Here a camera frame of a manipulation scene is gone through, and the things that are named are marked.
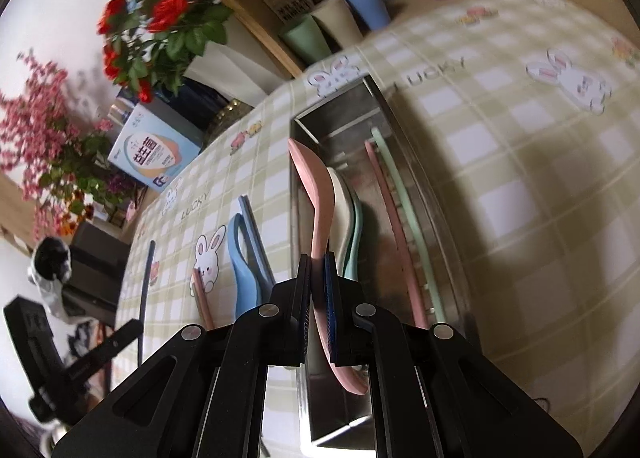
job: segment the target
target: white cup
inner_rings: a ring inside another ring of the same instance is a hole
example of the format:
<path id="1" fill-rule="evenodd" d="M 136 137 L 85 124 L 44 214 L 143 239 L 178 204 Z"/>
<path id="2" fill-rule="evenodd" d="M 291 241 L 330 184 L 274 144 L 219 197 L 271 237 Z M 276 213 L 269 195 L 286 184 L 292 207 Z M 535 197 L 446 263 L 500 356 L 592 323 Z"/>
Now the white cup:
<path id="1" fill-rule="evenodd" d="M 323 0 L 311 11 L 320 26 L 338 42 L 348 48 L 362 41 L 362 33 L 345 0 Z"/>

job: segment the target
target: metal screw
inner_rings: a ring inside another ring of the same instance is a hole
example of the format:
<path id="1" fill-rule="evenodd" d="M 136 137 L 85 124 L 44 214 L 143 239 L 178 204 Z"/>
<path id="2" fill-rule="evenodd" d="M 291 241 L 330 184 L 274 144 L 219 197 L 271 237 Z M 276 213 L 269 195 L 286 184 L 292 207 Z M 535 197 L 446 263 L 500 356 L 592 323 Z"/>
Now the metal screw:
<path id="1" fill-rule="evenodd" d="M 370 305 L 369 303 L 360 303 L 356 307 L 356 314 L 360 317 L 371 317 L 376 313 L 376 307 Z"/>
<path id="2" fill-rule="evenodd" d="M 433 329 L 433 334 L 438 339 L 451 339 L 453 337 L 453 329 L 448 324 L 438 324 Z"/>
<path id="3" fill-rule="evenodd" d="M 258 313 L 262 317 L 273 317 L 274 315 L 277 315 L 279 311 L 280 308 L 278 308 L 277 305 L 274 305 L 273 303 L 267 303 L 266 305 L 262 305 L 260 308 L 258 308 Z"/>
<path id="4" fill-rule="evenodd" d="M 195 326 L 192 324 L 191 326 L 186 326 L 182 329 L 180 335 L 185 341 L 193 341 L 197 339 L 202 334 L 202 329 L 199 326 Z"/>

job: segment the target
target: green chopstick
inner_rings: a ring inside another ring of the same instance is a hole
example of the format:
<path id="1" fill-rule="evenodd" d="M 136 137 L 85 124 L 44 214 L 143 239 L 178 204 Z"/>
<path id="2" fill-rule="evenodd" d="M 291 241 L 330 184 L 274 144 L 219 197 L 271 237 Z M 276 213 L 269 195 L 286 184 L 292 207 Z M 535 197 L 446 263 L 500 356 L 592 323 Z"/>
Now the green chopstick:
<path id="1" fill-rule="evenodd" d="M 382 155 L 382 159 L 385 161 L 389 174 L 391 174 L 391 178 L 394 181 L 396 191 L 398 191 L 398 196 L 400 197 L 400 203 L 402 204 L 406 219 L 409 223 L 409 229 L 411 229 L 411 233 L 414 236 L 415 245 L 418 248 L 420 263 L 422 264 L 424 275 L 427 278 L 426 288 L 431 295 L 431 302 L 433 303 L 433 311 L 436 316 L 436 321 L 438 323 L 446 323 L 447 320 L 444 315 L 444 308 L 442 307 L 442 300 L 440 298 L 440 293 L 438 292 L 436 278 L 433 274 L 433 267 L 431 266 L 431 259 L 429 258 L 427 244 L 424 241 L 418 217 L 415 215 L 414 206 L 412 206 L 411 199 L 409 199 L 409 193 L 407 193 L 404 183 L 402 182 L 398 167 L 391 156 L 391 151 L 389 151 L 382 133 L 380 133 L 380 130 L 378 130 L 377 127 L 373 127 L 371 128 L 371 135 L 373 135 L 373 139 L 380 150 L 380 155 Z"/>

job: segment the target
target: blue cup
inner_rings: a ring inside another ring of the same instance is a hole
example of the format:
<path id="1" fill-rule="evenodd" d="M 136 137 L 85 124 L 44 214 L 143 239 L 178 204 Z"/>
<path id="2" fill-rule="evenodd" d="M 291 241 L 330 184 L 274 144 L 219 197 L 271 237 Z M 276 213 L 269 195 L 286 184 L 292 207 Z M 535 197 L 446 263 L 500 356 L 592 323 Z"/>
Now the blue cup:
<path id="1" fill-rule="evenodd" d="M 347 0 L 351 7 L 360 15 L 367 27 L 378 30 L 391 22 L 389 12 L 382 0 Z"/>

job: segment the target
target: rabbit cartoon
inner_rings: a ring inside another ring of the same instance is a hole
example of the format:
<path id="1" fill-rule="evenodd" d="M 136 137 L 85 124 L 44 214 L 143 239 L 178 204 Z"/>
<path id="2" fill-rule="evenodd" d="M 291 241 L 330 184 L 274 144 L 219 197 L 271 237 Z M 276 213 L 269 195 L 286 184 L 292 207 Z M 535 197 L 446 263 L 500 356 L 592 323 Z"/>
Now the rabbit cartoon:
<path id="1" fill-rule="evenodd" d="M 218 279 L 218 254 L 216 251 L 222 244 L 225 232 L 226 227 L 220 226 L 213 235 L 213 239 L 208 247 L 207 237 L 204 234 L 200 235 L 196 243 L 196 262 L 193 268 L 200 269 L 205 294 L 209 294 L 209 292 L 213 290 L 213 284 Z M 191 276 L 189 288 L 191 289 L 191 295 L 193 295 L 193 276 Z"/>
<path id="2" fill-rule="evenodd" d="M 329 74 L 324 70 L 317 70 L 309 74 L 306 81 L 316 87 L 320 97 L 326 97 L 359 76 L 360 69 L 349 65 L 347 56 L 340 56 L 331 64 Z"/>
<path id="3" fill-rule="evenodd" d="M 533 0 L 543 7 L 551 7 L 553 9 L 563 9 L 566 7 L 566 0 Z"/>
<path id="4" fill-rule="evenodd" d="M 572 66 L 569 57 L 561 50 L 546 51 L 549 63 L 527 64 L 527 74 L 536 81 L 559 86 L 578 107 L 596 115 L 604 112 L 605 101 L 611 97 L 611 87 L 598 74 Z"/>
<path id="5" fill-rule="evenodd" d="M 178 190 L 170 189 L 164 197 L 164 207 L 162 207 L 162 216 L 175 207 L 175 201 L 178 198 Z"/>

